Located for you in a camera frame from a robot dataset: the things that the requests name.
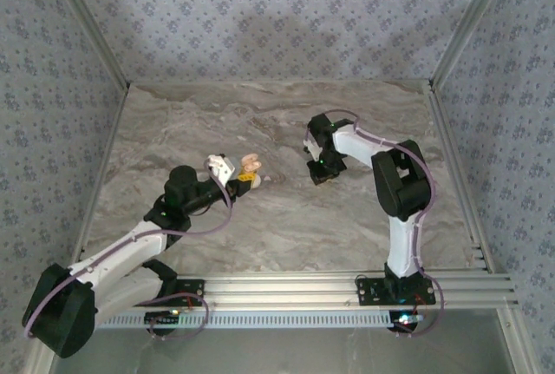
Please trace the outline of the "white earbud charging case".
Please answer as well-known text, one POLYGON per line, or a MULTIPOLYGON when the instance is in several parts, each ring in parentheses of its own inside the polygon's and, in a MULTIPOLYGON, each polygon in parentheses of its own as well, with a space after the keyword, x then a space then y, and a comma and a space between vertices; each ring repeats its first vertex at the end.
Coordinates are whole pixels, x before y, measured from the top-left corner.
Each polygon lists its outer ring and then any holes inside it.
MULTIPOLYGON (((251 173, 251 172, 258 174, 258 171, 261 167, 262 167, 262 163, 258 159, 257 154, 247 154, 241 159, 240 174, 251 173)), ((250 184, 251 184, 251 189, 258 188, 261 184, 260 176, 258 175, 257 179, 250 184)))

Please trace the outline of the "black controller board with LED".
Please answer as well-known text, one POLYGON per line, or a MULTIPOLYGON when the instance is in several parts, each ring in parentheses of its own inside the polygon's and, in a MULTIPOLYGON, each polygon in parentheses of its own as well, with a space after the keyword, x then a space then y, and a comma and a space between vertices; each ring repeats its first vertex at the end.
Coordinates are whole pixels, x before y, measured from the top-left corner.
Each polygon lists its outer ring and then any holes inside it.
POLYGON ((418 324, 424 320, 424 316, 418 312, 392 311, 389 313, 392 325, 388 328, 394 333, 411 335, 418 324))
POLYGON ((143 322, 151 335, 165 337, 176 330, 179 319, 178 311, 147 312, 143 322))

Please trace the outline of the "aluminium table side rail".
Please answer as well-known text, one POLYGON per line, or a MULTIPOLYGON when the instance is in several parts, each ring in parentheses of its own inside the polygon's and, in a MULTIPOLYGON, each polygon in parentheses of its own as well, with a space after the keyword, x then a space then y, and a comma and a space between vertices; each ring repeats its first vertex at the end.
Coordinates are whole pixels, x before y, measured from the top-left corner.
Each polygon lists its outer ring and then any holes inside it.
POLYGON ((130 89, 130 83, 127 84, 127 86, 124 88, 124 93, 123 96, 121 98, 121 101, 119 102, 117 109, 115 111, 114 114, 114 122, 112 124, 112 127, 110 129, 110 133, 108 135, 108 141, 107 144, 103 150, 103 156, 101 159, 101 164, 100 164, 100 169, 99 169, 99 173, 97 174, 97 177, 95 179, 95 184, 93 187, 93 192, 91 195, 91 198, 89 200, 88 206, 85 210, 85 214, 83 217, 83 222, 82 222, 82 226, 79 232, 79 237, 75 243, 75 249, 72 253, 72 257, 71 260, 73 262, 76 262, 81 256, 82 253, 84 252, 84 249, 88 243, 88 237, 89 237, 89 231, 90 231, 90 227, 92 226, 92 222, 93 222, 93 218, 95 216, 95 209, 96 209, 96 205, 97 202, 99 200, 99 196, 101 193, 101 189, 103 186, 103 182, 104 179, 106 177, 106 173, 108 171, 108 163, 109 163, 109 159, 110 159, 110 155, 111 155, 111 151, 114 145, 114 139, 119 127, 119 123, 121 120, 121 115, 125 106, 125 102, 127 99, 127 95, 129 93, 129 89, 130 89))
POLYGON ((428 100, 431 115, 438 131, 443 153, 446 157, 447 168, 450 178, 454 185, 457 200, 459 201, 467 232, 473 244, 473 249, 481 251, 481 258, 476 254, 475 260, 480 262, 475 266, 489 273, 497 272, 493 255, 489 248, 486 232, 481 223, 477 207, 473 200, 471 188, 464 174, 464 167, 460 158, 460 153, 453 130, 450 126, 447 111, 445 110, 441 98, 434 91, 432 85, 428 85, 428 100))

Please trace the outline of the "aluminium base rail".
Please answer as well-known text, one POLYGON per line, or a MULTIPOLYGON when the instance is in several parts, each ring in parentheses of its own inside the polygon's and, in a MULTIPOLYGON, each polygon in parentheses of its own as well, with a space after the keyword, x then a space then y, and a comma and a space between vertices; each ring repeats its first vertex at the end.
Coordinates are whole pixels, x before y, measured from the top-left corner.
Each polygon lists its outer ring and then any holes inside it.
MULTIPOLYGON (((494 309, 519 301, 506 274, 439 271, 445 308, 494 309)), ((346 311, 359 306, 355 272, 243 272, 204 275, 204 298, 216 311, 346 311)))

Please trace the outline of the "aluminium corner post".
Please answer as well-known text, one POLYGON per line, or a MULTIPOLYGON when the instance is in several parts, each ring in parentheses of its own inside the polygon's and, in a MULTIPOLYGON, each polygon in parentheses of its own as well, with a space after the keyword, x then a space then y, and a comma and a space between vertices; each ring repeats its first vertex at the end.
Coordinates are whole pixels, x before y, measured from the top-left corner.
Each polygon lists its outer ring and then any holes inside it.
POLYGON ((70 9, 72 9, 75 17, 82 27, 82 30, 88 37, 95 53, 100 57, 101 62, 110 75, 114 83, 124 91, 128 90, 129 83, 118 63, 114 52, 108 45, 108 42, 101 33, 95 17, 88 8, 85 0, 66 0, 70 9))
POLYGON ((470 0, 468 3, 449 44, 430 78, 430 86, 435 93, 445 85, 492 1, 470 0))

